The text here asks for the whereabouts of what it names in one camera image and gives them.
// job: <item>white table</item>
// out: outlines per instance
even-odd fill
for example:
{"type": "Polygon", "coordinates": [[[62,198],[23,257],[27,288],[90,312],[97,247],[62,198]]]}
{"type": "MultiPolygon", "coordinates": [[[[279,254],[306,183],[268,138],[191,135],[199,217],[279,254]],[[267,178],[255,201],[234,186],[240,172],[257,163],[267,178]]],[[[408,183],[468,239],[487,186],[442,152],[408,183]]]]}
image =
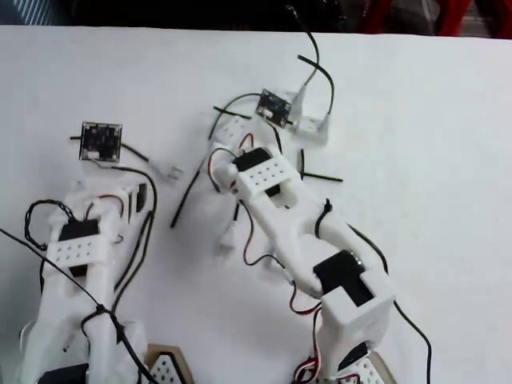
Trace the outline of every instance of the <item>white table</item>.
{"type": "MultiPolygon", "coordinates": [[[[398,300],[434,346],[433,382],[508,382],[512,42],[317,39],[337,93],[332,138],[306,152],[306,168],[346,182],[307,183],[384,250],[398,300]]],[[[0,27],[0,225],[22,236],[30,202],[63,198],[80,176],[67,137],[82,121],[122,122],[124,141],[179,164],[186,175],[160,187],[149,256],[121,318],[180,346],[198,383],[289,382],[310,348],[311,319],[287,308],[290,287],[242,264],[245,216],[237,252],[214,255],[222,197],[204,178],[169,229],[206,148],[212,105],[297,89],[310,71],[297,54],[314,56],[302,34],[0,27]]],[[[306,105],[320,115],[328,96],[318,75],[306,105]]],[[[36,216],[34,236],[44,238],[46,215],[36,216]]],[[[0,246],[0,363],[10,374],[18,332],[37,313],[38,260],[6,238],[0,246]]],[[[425,345],[396,312],[379,352],[399,383],[425,381],[425,345]]]]}

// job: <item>black wire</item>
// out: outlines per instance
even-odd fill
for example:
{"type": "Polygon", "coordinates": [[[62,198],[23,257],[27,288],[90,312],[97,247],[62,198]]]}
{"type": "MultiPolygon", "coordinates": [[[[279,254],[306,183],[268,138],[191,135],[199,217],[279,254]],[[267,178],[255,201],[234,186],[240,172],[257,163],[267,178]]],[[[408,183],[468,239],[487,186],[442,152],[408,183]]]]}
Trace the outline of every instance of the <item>black wire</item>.
{"type": "MultiPolygon", "coordinates": [[[[211,161],[212,161],[212,158],[213,158],[213,156],[214,156],[214,154],[215,154],[215,152],[219,152],[220,150],[222,150],[222,151],[224,151],[224,152],[227,152],[228,154],[231,154],[234,158],[237,158],[236,154],[234,154],[234,153],[233,153],[233,152],[231,152],[230,150],[227,150],[226,148],[219,147],[219,148],[215,148],[215,149],[211,152],[210,156],[208,157],[208,162],[211,162],[211,161]]],[[[215,190],[216,190],[218,193],[220,193],[221,189],[220,189],[220,187],[218,186],[218,184],[215,182],[214,177],[213,177],[213,175],[211,174],[211,170],[210,170],[210,168],[208,169],[208,172],[207,172],[207,173],[208,173],[208,178],[210,178],[210,181],[211,181],[211,183],[214,185],[215,190]]]]}
{"type": "Polygon", "coordinates": [[[397,311],[400,313],[400,315],[403,317],[403,319],[413,327],[413,329],[418,332],[418,334],[422,337],[422,339],[425,341],[426,349],[427,349],[427,355],[426,355],[426,384],[430,384],[430,366],[432,365],[432,345],[430,344],[430,340],[428,337],[422,332],[422,330],[419,329],[419,327],[414,324],[414,322],[406,315],[404,314],[402,308],[400,308],[400,305],[397,303],[397,301],[394,301],[394,307],[397,309],[397,311]]]}
{"type": "Polygon", "coordinates": [[[154,180],[152,179],[152,177],[149,176],[148,173],[144,172],[143,170],[137,170],[135,168],[130,168],[128,166],[103,167],[103,166],[100,166],[99,164],[97,164],[97,165],[100,168],[105,168],[105,169],[108,169],[108,170],[109,169],[112,169],[112,170],[122,170],[124,172],[131,172],[131,173],[134,173],[134,174],[140,174],[140,175],[142,175],[142,176],[144,176],[144,177],[146,177],[148,179],[148,181],[151,184],[151,188],[153,189],[153,208],[152,208],[152,210],[148,211],[148,215],[150,216],[150,218],[148,219],[149,220],[149,225],[148,225],[148,229],[147,229],[146,239],[144,241],[144,247],[142,249],[142,256],[141,256],[141,259],[139,260],[137,266],[135,267],[134,271],[132,272],[131,276],[126,280],[126,282],[124,283],[124,285],[122,286],[122,288],[118,292],[117,297],[115,298],[114,304],[112,305],[112,312],[115,313],[115,311],[116,311],[116,309],[118,307],[118,304],[121,301],[121,298],[122,298],[123,294],[126,291],[126,288],[128,288],[130,283],[133,281],[133,279],[137,275],[137,272],[140,270],[142,264],[146,260],[147,248],[148,248],[148,245],[150,243],[150,237],[151,237],[151,233],[152,233],[152,230],[153,230],[154,215],[155,215],[155,213],[157,211],[157,207],[158,207],[158,191],[157,191],[157,186],[154,183],[154,180]]]}
{"type": "Polygon", "coordinates": [[[230,110],[224,110],[219,108],[218,106],[214,106],[214,110],[220,112],[221,114],[228,114],[229,116],[238,116],[239,118],[244,118],[245,120],[250,120],[250,116],[246,114],[239,114],[237,112],[231,112],[230,110]]]}
{"type": "Polygon", "coordinates": [[[144,264],[144,261],[146,260],[147,247],[150,243],[150,235],[151,235],[151,231],[153,229],[153,222],[154,222],[153,213],[151,211],[149,213],[150,213],[150,221],[149,221],[150,224],[148,225],[146,240],[144,241],[144,248],[142,249],[142,256],[141,256],[140,260],[138,261],[138,264],[136,265],[134,271],[132,272],[130,277],[126,280],[126,282],[123,284],[122,288],[119,290],[118,295],[116,296],[116,298],[114,300],[114,304],[112,305],[112,312],[114,312],[114,313],[116,312],[116,310],[118,308],[119,302],[121,301],[121,298],[124,295],[126,288],[128,288],[128,286],[134,280],[138,271],[141,269],[142,264],[144,264]]]}
{"type": "MultiPolygon", "coordinates": [[[[71,136],[70,137],[70,140],[81,140],[81,139],[82,138],[80,136],[71,136]]],[[[135,156],[137,156],[138,158],[140,158],[144,162],[150,162],[150,158],[148,158],[144,154],[141,154],[138,150],[136,150],[132,146],[129,146],[128,144],[125,144],[124,142],[121,143],[121,146],[123,148],[126,148],[129,152],[131,152],[132,154],[134,154],[135,156]]]]}
{"type": "Polygon", "coordinates": [[[238,212],[240,211],[240,203],[237,202],[236,207],[234,208],[233,221],[236,222],[238,220],[238,212]]]}
{"type": "MultiPolygon", "coordinates": [[[[249,232],[249,237],[247,239],[248,242],[250,242],[250,240],[252,239],[252,236],[254,234],[254,220],[253,220],[253,216],[252,214],[250,214],[249,212],[249,208],[247,208],[246,204],[244,203],[243,200],[239,200],[239,203],[241,206],[243,206],[243,208],[246,210],[246,213],[247,213],[247,217],[249,218],[249,223],[250,223],[250,232],[249,232]]],[[[256,260],[254,260],[253,262],[248,262],[246,260],[246,258],[244,258],[244,263],[247,264],[248,266],[255,266],[256,264],[258,264],[261,260],[263,260],[264,258],[271,258],[273,259],[277,264],[280,265],[281,268],[285,269],[285,266],[282,264],[282,262],[280,262],[275,256],[273,256],[272,254],[264,254],[263,256],[260,256],[259,258],[257,258],[256,260]]]]}
{"type": "Polygon", "coordinates": [[[306,160],[304,159],[304,148],[301,148],[299,153],[301,157],[301,169],[299,173],[301,174],[301,180],[304,180],[304,168],[306,167],[306,160]]]}
{"type": "Polygon", "coordinates": [[[380,259],[382,261],[382,266],[384,267],[384,271],[387,274],[390,274],[388,267],[387,267],[386,257],[384,256],[384,253],[380,250],[380,248],[378,248],[378,246],[374,242],[372,242],[363,232],[361,232],[360,230],[358,230],[357,228],[353,227],[350,224],[348,224],[348,226],[352,229],[353,232],[355,232],[355,234],[357,236],[362,238],[366,242],[366,244],[368,244],[371,247],[372,250],[375,251],[375,253],[380,257],[380,259]]]}
{"type": "Polygon", "coordinates": [[[306,160],[304,159],[304,149],[301,148],[300,152],[300,169],[299,173],[301,175],[301,180],[304,180],[304,176],[308,178],[320,178],[321,180],[328,180],[330,182],[343,182],[342,178],[333,178],[332,176],[325,176],[324,174],[312,174],[311,172],[305,172],[304,168],[306,167],[306,160]]]}
{"type": "Polygon", "coordinates": [[[324,174],[312,174],[311,172],[302,172],[302,175],[308,178],[320,178],[321,180],[328,180],[330,182],[343,182],[342,178],[333,178],[332,176],[325,176],[324,174]]]}
{"type": "Polygon", "coordinates": [[[275,141],[278,144],[279,152],[282,154],[281,136],[279,136],[278,129],[274,125],[270,124],[267,120],[263,119],[263,121],[274,131],[275,141]]]}
{"type": "Polygon", "coordinates": [[[93,318],[100,316],[102,314],[108,314],[110,316],[110,320],[112,321],[112,324],[114,324],[114,328],[117,332],[118,339],[122,342],[122,344],[126,348],[126,351],[128,352],[131,359],[134,361],[135,365],[138,368],[138,375],[143,374],[144,377],[146,377],[150,382],[158,384],[158,382],[151,375],[151,372],[148,371],[144,363],[141,362],[140,358],[138,358],[137,354],[134,351],[134,348],[132,347],[130,341],[128,340],[128,337],[126,336],[124,326],[119,322],[115,313],[112,310],[108,310],[107,308],[105,308],[104,305],[102,304],[98,304],[96,307],[96,311],[93,312],[92,314],[85,316],[80,323],[80,329],[82,330],[82,333],[86,337],[87,341],[89,342],[89,336],[87,336],[86,330],[84,328],[85,324],[88,321],[92,320],[93,318]]]}
{"type": "Polygon", "coordinates": [[[36,242],[34,240],[34,238],[32,238],[32,235],[30,234],[30,221],[32,220],[32,213],[34,212],[34,208],[36,206],[40,206],[43,204],[50,204],[52,206],[57,206],[58,208],[60,208],[62,210],[62,212],[64,212],[64,214],[66,214],[66,216],[68,217],[69,220],[77,221],[77,219],[73,215],[71,208],[69,208],[66,204],[64,204],[63,202],[60,202],[58,200],[53,200],[53,199],[48,198],[46,200],[37,200],[36,202],[33,202],[32,204],[30,204],[29,209],[25,213],[25,239],[30,244],[35,246],[38,250],[46,251],[46,249],[48,248],[48,244],[45,244],[45,243],[39,244],[38,242],[36,242]]]}
{"type": "Polygon", "coordinates": [[[323,206],[323,212],[318,216],[317,221],[314,224],[314,235],[316,238],[320,238],[320,224],[322,224],[323,218],[333,210],[332,204],[330,204],[330,200],[326,198],[326,203],[323,206]]]}
{"type": "MultiPolygon", "coordinates": [[[[212,125],[211,129],[210,129],[210,133],[208,134],[208,140],[211,140],[211,138],[214,136],[214,132],[215,132],[215,128],[217,127],[217,124],[218,124],[218,121],[220,120],[221,116],[225,113],[225,111],[235,102],[237,102],[238,100],[240,100],[241,98],[246,98],[246,97],[249,97],[249,96],[261,96],[261,94],[256,94],[256,93],[252,93],[252,94],[241,94],[240,96],[237,96],[236,98],[234,98],[233,100],[231,100],[230,102],[228,102],[224,108],[221,108],[222,111],[219,112],[217,118],[215,119],[214,121],[214,124],[212,125]]],[[[190,180],[190,183],[188,185],[188,187],[186,188],[185,190],[185,193],[183,194],[182,196],[182,199],[180,200],[179,204],[178,204],[178,208],[176,209],[176,213],[174,214],[173,216],[173,219],[172,221],[170,222],[170,227],[171,228],[175,228],[176,227],[176,224],[178,224],[178,220],[179,220],[179,217],[180,215],[182,214],[182,211],[183,211],[183,207],[185,206],[185,202],[187,200],[187,198],[189,197],[189,194],[190,194],[190,191],[192,190],[192,187],[194,186],[195,182],[198,180],[198,177],[201,173],[201,168],[202,168],[202,164],[203,162],[201,162],[201,164],[199,164],[199,168],[198,170],[196,171],[196,173],[194,174],[194,176],[192,177],[192,180],[190,180]]]]}
{"type": "Polygon", "coordinates": [[[44,267],[45,267],[45,261],[41,260],[41,265],[39,266],[39,285],[41,287],[41,294],[42,294],[42,290],[45,287],[45,278],[42,276],[42,270],[44,269],[44,267]]]}
{"type": "MultiPolygon", "coordinates": [[[[233,100],[231,100],[230,102],[228,102],[224,108],[222,108],[223,110],[227,110],[233,103],[237,102],[238,100],[240,100],[241,98],[246,98],[246,97],[249,97],[249,96],[261,96],[261,94],[256,94],[256,93],[252,93],[252,94],[241,94],[240,96],[237,96],[236,98],[234,98],[233,100]]],[[[211,130],[210,130],[210,133],[208,134],[208,140],[211,140],[211,138],[214,136],[214,132],[215,132],[215,128],[217,127],[217,124],[218,124],[218,121],[220,120],[221,116],[222,116],[223,112],[221,112],[220,114],[218,114],[217,118],[215,119],[214,121],[214,124],[212,125],[211,127],[211,130]]]]}
{"type": "Polygon", "coordinates": [[[318,45],[317,45],[317,42],[316,40],[314,39],[312,33],[310,32],[310,29],[307,27],[306,24],[304,24],[304,22],[301,20],[300,16],[298,15],[298,12],[296,11],[295,8],[293,8],[291,5],[285,5],[285,8],[287,8],[289,11],[291,11],[291,13],[293,14],[293,16],[295,17],[295,20],[297,20],[297,23],[298,25],[301,27],[301,30],[302,32],[304,32],[305,34],[307,34],[307,37],[310,38],[311,40],[311,43],[313,43],[313,48],[314,48],[314,52],[315,52],[315,55],[317,57],[317,62],[316,62],[316,66],[314,67],[313,69],[313,72],[310,74],[310,76],[307,78],[307,80],[304,82],[304,85],[302,87],[305,87],[309,84],[309,82],[311,81],[311,79],[313,78],[314,74],[316,74],[317,72],[317,67],[320,65],[320,51],[318,50],[318,45]]]}
{"type": "Polygon", "coordinates": [[[61,268],[59,268],[54,262],[52,262],[51,260],[49,260],[48,258],[46,258],[45,256],[43,256],[42,254],[40,254],[39,252],[37,252],[34,248],[32,248],[32,246],[30,246],[30,244],[28,242],[24,242],[23,240],[17,238],[16,236],[10,234],[9,232],[7,232],[6,230],[3,230],[2,228],[0,228],[0,232],[2,232],[5,236],[7,236],[8,238],[10,238],[11,240],[14,240],[16,241],[18,244],[21,244],[22,246],[28,248],[29,250],[31,250],[32,252],[34,252],[41,260],[43,260],[44,262],[47,262],[48,264],[50,264],[53,268],[55,268],[56,270],[58,270],[61,274],[63,274],[64,276],[66,276],[73,284],[75,284],[84,294],[86,294],[87,296],[90,297],[90,299],[95,302],[97,305],[99,305],[99,303],[96,301],[96,299],[82,286],[80,285],[79,282],[77,282],[74,278],[72,278],[71,276],[69,276],[66,272],[64,272],[61,268]]]}
{"type": "Polygon", "coordinates": [[[119,279],[116,281],[114,290],[118,290],[119,286],[121,285],[122,281],[125,279],[125,277],[128,275],[128,272],[130,272],[130,269],[132,265],[134,264],[135,257],[137,256],[138,249],[141,246],[142,237],[144,235],[144,232],[146,231],[146,226],[150,220],[151,211],[149,211],[144,218],[144,222],[142,223],[141,230],[138,233],[137,242],[135,243],[134,251],[131,254],[130,260],[128,261],[128,264],[126,265],[126,268],[122,272],[122,275],[119,277],[119,279]]]}
{"type": "MultiPolygon", "coordinates": [[[[382,260],[382,265],[384,267],[384,271],[389,274],[388,265],[386,257],[384,256],[384,253],[378,248],[377,245],[375,245],[374,242],[372,242],[366,235],[364,235],[363,232],[360,230],[357,230],[353,226],[349,225],[349,227],[352,229],[353,232],[357,236],[359,236],[362,240],[364,240],[374,251],[375,253],[380,257],[382,260]]],[[[403,317],[403,319],[421,336],[421,338],[425,341],[427,354],[426,354],[426,384],[430,384],[430,369],[432,366],[432,345],[430,344],[430,340],[428,337],[423,333],[423,331],[416,325],[414,322],[404,313],[400,305],[397,303],[397,301],[394,301],[394,307],[397,309],[397,311],[400,313],[400,315],[403,317]]]]}
{"type": "MultiPolygon", "coordinates": [[[[72,278],[71,276],[69,276],[67,273],[65,273],[61,268],[59,268],[54,262],[52,262],[51,260],[49,260],[48,258],[44,257],[43,255],[41,255],[39,252],[37,252],[36,250],[34,250],[30,244],[28,242],[24,242],[23,240],[19,239],[19,238],[16,238],[15,236],[13,236],[12,234],[10,234],[9,232],[7,232],[6,230],[3,230],[2,228],[0,228],[0,232],[2,232],[5,236],[7,236],[8,238],[12,239],[12,240],[15,240],[17,243],[21,244],[22,246],[25,246],[26,248],[28,248],[29,250],[31,250],[32,252],[34,252],[41,260],[43,260],[44,262],[47,262],[48,264],[50,264],[53,268],[55,268],[56,270],[58,270],[61,274],[63,274],[64,276],[66,276],[73,284],[75,284],[83,293],[85,293],[87,296],[89,296],[89,298],[96,304],[97,306],[97,312],[100,311],[100,309],[102,309],[102,313],[108,313],[110,315],[110,319],[112,320],[112,323],[114,324],[114,327],[118,333],[118,336],[120,337],[121,339],[121,342],[123,343],[123,345],[125,346],[126,350],[128,351],[128,354],[131,356],[131,358],[134,360],[134,363],[135,365],[137,365],[138,369],[142,372],[142,374],[144,374],[144,376],[152,383],[155,383],[155,384],[158,384],[158,382],[156,380],[154,380],[154,378],[151,376],[151,373],[148,371],[148,369],[146,368],[146,366],[144,366],[144,364],[140,361],[140,359],[138,358],[137,354],[134,352],[134,349],[133,347],[131,346],[130,344],[130,341],[128,340],[128,337],[126,336],[125,334],[125,331],[124,331],[124,328],[123,326],[121,325],[121,323],[119,323],[119,321],[117,320],[117,318],[115,317],[115,314],[113,311],[108,311],[103,304],[100,304],[92,294],[89,293],[89,291],[87,291],[82,285],[80,285],[80,283],[78,283],[74,278],[72,278]]],[[[81,323],[81,328],[82,328],[82,332],[84,333],[84,335],[86,336],[87,338],[87,334],[85,332],[85,329],[83,328],[83,326],[85,325],[85,323],[89,320],[91,320],[94,316],[91,317],[91,315],[87,316],[87,320],[84,322],[82,321],[81,323]]]]}
{"type": "Polygon", "coordinates": [[[175,228],[176,224],[178,224],[179,216],[182,213],[183,207],[185,206],[186,198],[188,198],[190,190],[192,190],[192,187],[194,186],[196,180],[198,179],[199,174],[201,173],[201,168],[202,168],[202,162],[201,162],[201,164],[199,164],[198,170],[194,174],[194,177],[192,178],[192,180],[190,180],[190,183],[189,183],[188,187],[186,188],[185,193],[182,196],[182,199],[179,202],[178,208],[176,209],[176,213],[173,216],[173,220],[172,220],[172,222],[170,222],[171,228],[175,228]]]}
{"type": "Polygon", "coordinates": [[[299,56],[297,56],[297,58],[299,60],[305,62],[306,64],[309,64],[310,66],[315,67],[320,72],[322,72],[324,74],[324,76],[327,78],[327,80],[329,81],[329,84],[330,84],[330,103],[329,103],[329,110],[327,111],[327,114],[330,114],[330,112],[333,109],[333,103],[334,103],[334,81],[333,81],[333,78],[330,76],[329,72],[327,72],[325,69],[323,69],[316,62],[312,62],[311,60],[309,60],[308,58],[305,58],[301,54],[299,56]]]}

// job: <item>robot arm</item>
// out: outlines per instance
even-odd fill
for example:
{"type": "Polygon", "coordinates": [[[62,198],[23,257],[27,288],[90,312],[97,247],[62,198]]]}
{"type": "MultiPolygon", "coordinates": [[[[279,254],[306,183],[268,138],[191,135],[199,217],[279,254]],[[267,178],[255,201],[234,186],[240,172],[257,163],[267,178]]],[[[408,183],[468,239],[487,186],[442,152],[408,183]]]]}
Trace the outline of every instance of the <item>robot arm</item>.
{"type": "Polygon", "coordinates": [[[378,256],[338,214],[322,215],[324,202],[277,148],[257,147],[235,155],[218,156],[214,179],[246,205],[297,288],[321,300],[320,377],[334,379],[382,340],[394,301],[393,285],[378,256]],[[316,234],[339,252],[311,266],[299,247],[304,234],[316,234]]]}
{"type": "MultiPolygon", "coordinates": [[[[51,241],[46,253],[61,269],[81,279],[107,308],[112,306],[116,281],[128,263],[130,240],[150,208],[141,195],[145,185],[120,184],[106,190],[78,184],[65,199],[78,220],[68,222],[60,210],[50,217],[51,241]]],[[[81,321],[96,311],[95,303],[48,264],[43,276],[38,319],[27,339],[19,382],[43,384],[63,374],[86,375],[89,382],[135,382],[137,367],[118,345],[109,316],[97,316],[84,325],[88,343],[84,342],[81,321]]],[[[141,325],[127,324],[126,334],[136,354],[143,356],[146,336],[141,325]]]]}

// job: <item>wire connector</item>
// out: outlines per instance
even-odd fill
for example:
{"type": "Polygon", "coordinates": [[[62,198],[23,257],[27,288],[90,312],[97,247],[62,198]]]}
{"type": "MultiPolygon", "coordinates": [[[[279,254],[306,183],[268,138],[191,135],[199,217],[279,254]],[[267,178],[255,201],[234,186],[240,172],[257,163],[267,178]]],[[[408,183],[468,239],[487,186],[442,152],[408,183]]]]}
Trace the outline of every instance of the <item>wire connector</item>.
{"type": "Polygon", "coordinates": [[[174,184],[183,176],[183,170],[177,166],[156,162],[154,160],[150,160],[149,164],[162,180],[170,184],[174,184]]]}

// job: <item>white plastic part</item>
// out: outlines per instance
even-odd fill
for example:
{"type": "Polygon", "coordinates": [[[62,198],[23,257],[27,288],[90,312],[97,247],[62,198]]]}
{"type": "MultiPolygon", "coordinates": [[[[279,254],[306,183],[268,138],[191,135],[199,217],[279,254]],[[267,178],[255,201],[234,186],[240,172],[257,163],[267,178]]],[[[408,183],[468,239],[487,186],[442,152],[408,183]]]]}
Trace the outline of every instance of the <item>white plastic part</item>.
{"type": "MultiPolygon", "coordinates": [[[[384,379],[378,373],[375,366],[372,364],[369,358],[362,358],[358,362],[348,366],[339,377],[345,377],[349,374],[358,374],[361,384],[386,384],[384,379]]],[[[339,381],[339,384],[356,384],[356,378],[350,378],[347,380],[339,381]]]]}
{"type": "MultiPolygon", "coordinates": [[[[67,224],[67,217],[60,210],[50,216],[51,234],[47,257],[68,274],[69,268],[86,265],[86,276],[80,282],[106,308],[112,305],[114,284],[130,256],[125,244],[130,243],[130,238],[135,238],[138,234],[142,219],[151,204],[148,198],[144,208],[136,213],[136,198],[132,198],[131,220],[128,223],[128,195],[138,190],[138,184],[139,182],[119,186],[120,182],[117,180],[113,189],[107,189],[102,187],[102,182],[89,187],[78,183],[66,196],[64,203],[72,209],[78,220],[85,217],[90,207],[89,218],[98,220],[100,234],[60,242],[59,235],[62,227],[67,224]],[[123,201],[122,218],[121,204],[116,198],[96,198],[104,194],[115,194],[123,201]],[[121,244],[116,244],[118,234],[124,237],[121,244]]],[[[80,339],[76,336],[82,334],[81,320],[96,310],[95,303],[52,266],[45,264],[43,277],[45,285],[38,318],[25,337],[26,346],[18,371],[16,382],[21,384],[34,384],[45,372],[69,366],[67,348],[69,344],[80,339]]],[[[75,361],[74,364],[89,363],[89,382],[135,383],[136,367],[123,345],[117,344],[110,317],[104,314],[91,319],[85,325],[85,331],[90,340],[90,353],[81,354],[82,360],[75,361]]],[[[143,329],[127,327],[126,335],[143,360],[147,345],[143,329]]],[[[82,337],[82,350],[86,350],[85,341],[82,337]]]]}
{"type": "Polygon", "coordinates": [[[154,170],[156,170],[161,180],[170,184],[178,181],[183,175],[183,170],[181,168],[166,162],[157,162],[151,159],[149,164],[154,170]]]}
{"type": "Polygon", "coordinates": [[[287,128],[300,138],[325,145],[329,141],[330,115],[326,114],[323,118],[302,115],[302,105],[306,96],[306,89],[307,86],[302,86],[297,93],[283,90],[276,90],[274,92],[292,105],[288,119],[293,122],[293,125],[288,125],[287,128]]]}
{"type": "Polygon", "coordinates": [[[151,368],[151,374],[159,384],[182,384],[173,359],[166,354],[158,357],[153,368],[151,368]]]}
{"type": "MultiPolygon", "coordinates": [[[[341,286],[323,293],[312,265],[301,254],[299,238],[314,234],[314,225],[324,211],[325,202],[306,187],[300,174],[278,150],[270,148],[268,151],[272,158],[238,174],[236,195],[244,201],[275,247],[276,258],[290,273],[297,288],[322,300],[322,326],[318,332],[322,360],[320,377],[331,379],[339,363],[357,345],[366,342],[373,349],[380,343],[388,325],[394,287],[380,258],[335,210],[322,220],[320,239],[338,250],[354,254],[365,269],[359,278],[374,297],[356,306],[341,286]],[[279,186],[280,192],[270,198],[266,192],[274,186],[279,186]]],[[[330,256],[332,254],[325,254],[323,259],[330,256]]]]}
{"type": "Polygon", "coordinates": [[[212,142],[218,142],[230,150],[236,150],[246,125],[243,118],[238,116],[231,118],[226,124],[216,129],[212,142]]]}
{"type": "Polygon", "coordinates": [[[228,225],[224,234],[220,237],[218,246],[228,251],[234,248],[234,228],[232,223],[228,225]]]}

